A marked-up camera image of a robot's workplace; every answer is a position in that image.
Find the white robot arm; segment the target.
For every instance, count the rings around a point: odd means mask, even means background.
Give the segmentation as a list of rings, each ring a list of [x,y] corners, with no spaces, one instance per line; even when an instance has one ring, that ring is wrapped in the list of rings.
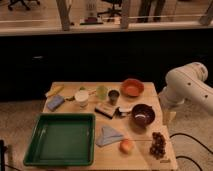
[[[188,99],[213,116],[213,88],[205,84],[207,77],[208,70],[200,62],[171,69],[165,76],[166,86],[159,93],[161,106],[170,109]]]

